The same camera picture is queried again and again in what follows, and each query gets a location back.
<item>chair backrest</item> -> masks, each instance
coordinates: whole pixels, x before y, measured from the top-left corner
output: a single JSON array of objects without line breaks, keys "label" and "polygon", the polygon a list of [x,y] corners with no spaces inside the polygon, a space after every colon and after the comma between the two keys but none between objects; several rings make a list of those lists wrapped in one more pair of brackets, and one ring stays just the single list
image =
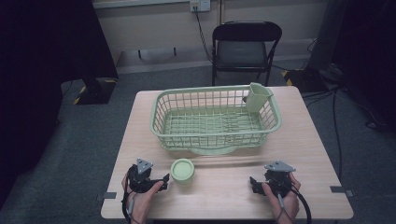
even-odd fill
[{"label": "chair backrest", "polygon": [[215,28],[213,44],[218,41],[279,41],[282,29],[270,21],[229,21]]}]

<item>human hand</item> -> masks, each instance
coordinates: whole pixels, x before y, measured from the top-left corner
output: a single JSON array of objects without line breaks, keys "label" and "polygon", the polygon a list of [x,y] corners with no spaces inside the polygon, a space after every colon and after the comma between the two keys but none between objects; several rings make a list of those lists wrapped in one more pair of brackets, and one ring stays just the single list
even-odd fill
[{"label": "human hand", "polygon": [[[293,173],[290,173],[291,184],[297,189],[300,189],[300,182],[294,177]],[[262,189],[264,190],[265,195],[268,197],[272,207],[272,214],[274,218],[276,218],[276,223],[278,224],[290,224],[293,223],[294,219],[297,216],[297,213],[300,210],[299,201],[297,195],[293,192],[289,192],[283,198],[283,204],[285,208],[282,208],[279,203],[279,199],[274,195],[271,191],[271,188],[268,184],[262,183]]]},{"label": "human hand", "polygon": [[[127,175],[122,179],[122,188],[125,190],[125,182]],[[132,215],[131,215],[131,224],[144,224],[146,223],[146,218],[149,213],[149,209],[151,206],[151,201],[157,193],[157,191],[161,188],[163,185],[163,181],[159,181],[155,183],[152,188],[147,191],[146,193],[135,193],[131,190],[129,185],[127,185],[127,192],[129,193],[128,200],[126,203],[126,207],[129,207],[129,204],[131,203],[132,200],[134,200],[134,209],[132,210]]]}]

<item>dish rack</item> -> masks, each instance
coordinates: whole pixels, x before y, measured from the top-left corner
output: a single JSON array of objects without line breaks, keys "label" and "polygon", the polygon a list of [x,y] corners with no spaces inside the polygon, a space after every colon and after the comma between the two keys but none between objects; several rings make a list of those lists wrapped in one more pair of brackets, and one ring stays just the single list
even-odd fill
[{"label": "dish rack", "polygon": [[258,83],[163,91],[150,116],[163,148],[199,155],[259,147],[280,125],[273,93]]}]

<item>gray carpet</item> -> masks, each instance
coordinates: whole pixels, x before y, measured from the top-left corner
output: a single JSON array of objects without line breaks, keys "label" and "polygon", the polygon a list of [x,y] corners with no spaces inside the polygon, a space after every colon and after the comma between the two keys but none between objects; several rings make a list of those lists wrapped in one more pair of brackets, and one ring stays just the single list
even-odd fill
[{"label": "gray carpet", "polygon": [[[294,69],[302,67],[303,62],[276,64]],[[285,85],[280,72],[273,69],[270,86]],[[69,83],[64,83],[63,90],[68,91],[59,115],[60,124],[37,167],[17,179],[0,212],[0,223],[125,223],[122,219],[103,219],[102,201],[97,195],[106,192],[135,95],[139,91],[209,86],[210,73],[211,68],[204,66],[121,75],[108,105],[73,105],[83,83],[74,81],[69,90]],[[248,84],[254,77],[220,74],[217,84]],[[316,98],[308,97],[306,102]],[[338,172],[332,95],[313,103],[308,110]],[[343,151],[342,184],[356,194],[349,198],[355,216],[339,223],[393,223],[395,133],[366,128],[363,109],[353,103],[347,92],[337,92],[335,111]]]}]

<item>wooden table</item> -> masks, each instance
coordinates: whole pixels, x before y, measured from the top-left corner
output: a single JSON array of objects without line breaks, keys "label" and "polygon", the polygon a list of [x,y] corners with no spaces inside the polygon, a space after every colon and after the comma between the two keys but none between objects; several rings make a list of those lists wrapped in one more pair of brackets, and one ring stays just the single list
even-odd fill
[{"label": "wooden table", "polygon": [[[282,160],[297,169],[294,176],[302,183],[300,192],[307,200],[314,219],[348,219],[352,208],[344,193],[332,193],[330,186],[341,186],[318,132],[294,87],[271,87],[282,117],[282,126],[267,135],[258,149],[239,149],[226,156],[203,157],[192,153],[173,154],[160,146],[149,128],[150,112],[159,91],[141,91],[134,100],[119,156],[105,199],[102,217],[123,218],[121,180],[137,158],[154,163],[151,178],[162,178],[172,163],[187,157],[195,165],[193,182],[179,185],[169,181],[168,190],[158,192],[148,218],[152,219],[272,219],[265,197],[254,194],[248,178],[265,178],[264,164]],[[297,218],[306,218],[300,204]]]}]

